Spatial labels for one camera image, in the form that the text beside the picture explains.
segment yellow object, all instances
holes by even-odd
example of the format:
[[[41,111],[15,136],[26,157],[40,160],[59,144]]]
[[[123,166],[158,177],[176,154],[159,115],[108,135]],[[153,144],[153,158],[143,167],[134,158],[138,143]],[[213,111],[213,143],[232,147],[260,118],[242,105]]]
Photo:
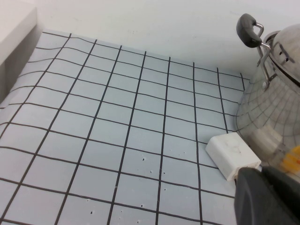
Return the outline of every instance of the yellow object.
[[[300,171],[300,145],[287,153],[280,165],[282,168],[292,173]]]

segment white wall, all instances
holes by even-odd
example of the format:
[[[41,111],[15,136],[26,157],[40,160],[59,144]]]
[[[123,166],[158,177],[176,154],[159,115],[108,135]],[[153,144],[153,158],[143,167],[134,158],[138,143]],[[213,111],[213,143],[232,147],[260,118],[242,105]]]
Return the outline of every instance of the white wall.
[[[5,64],[2,63],[0,65],[0,102],[5,98],[7,95],[6,90],[6,76],[5,76]]]
[[[15,50],[10,54],[10,56],[5,60],[5,81],[6,90],[5,95],[7,95],[10,89],[15,84],[18,76],[23,70],[25,64],[29,60],[34,48],[38,43],[42,30],[40,26],[36,26],[31,32],[23,39],[23,41],[15,48]]]
[[[41,26],[208,66],[251,73],[258,54],[236,35],[249,13],[267,34],[299,23],[298,0],[24,0]]]

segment pot handle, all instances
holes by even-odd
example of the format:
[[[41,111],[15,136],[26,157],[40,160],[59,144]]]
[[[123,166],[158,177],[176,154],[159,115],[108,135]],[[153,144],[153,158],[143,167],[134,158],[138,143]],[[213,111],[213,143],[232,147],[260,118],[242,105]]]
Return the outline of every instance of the pot handle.
[[[249,48],[256,48],[262,44],[260,36],[263,33],[263,30],[261,34],[255,34],[253,27],[256,25],[256,19],[247,13],[243,14],[236,24],[236,32],[245,46]]]
[[[254,26],[260,28],[258,34],[255,34],[253,29]],[[243,14],[239,18],[238,23],[236,24],[236,32],[238,33],[238,36],[245,44],[245,46],[249,48],[257,48],[258,50],[260,59],[257,63],[257,66],[259,66],[260,64],[262,65],[263,74],[265,76],[265,81],[262,83],[262,89],[266,91],[270,85],[270,77],[264,63],[267,57],[269,56],[271,47],[268,44],[263,43],[263,41],[260,38],[260,36],[263,33],[263,30],[263,25],[257,23],[256,19],[247,13]],[[265,54],[263,54],[261,46],[266,49]]]

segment grid paper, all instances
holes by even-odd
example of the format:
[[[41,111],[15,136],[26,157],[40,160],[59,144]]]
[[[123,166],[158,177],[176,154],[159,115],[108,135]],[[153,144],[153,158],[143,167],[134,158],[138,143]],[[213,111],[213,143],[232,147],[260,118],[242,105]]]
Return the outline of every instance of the grid paper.
[[[44,31],[0,104],[0,222],[236,224],[205,146],[236,130],[248,82]]]

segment stainless steel pot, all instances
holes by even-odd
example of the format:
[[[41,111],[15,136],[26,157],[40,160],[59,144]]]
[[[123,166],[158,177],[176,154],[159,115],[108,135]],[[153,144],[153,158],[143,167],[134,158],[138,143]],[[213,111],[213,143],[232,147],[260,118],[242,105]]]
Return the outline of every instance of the stainless steel pot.
[[[258,34],[253,26],[260,28]],[[246,46],[256,47],[260,55],[257,72],[239,104],[237,132],[262,161],[298,179],[300,24],[275,31],[262,41],[263,26],[244,14],[238,21],[237,33]]]

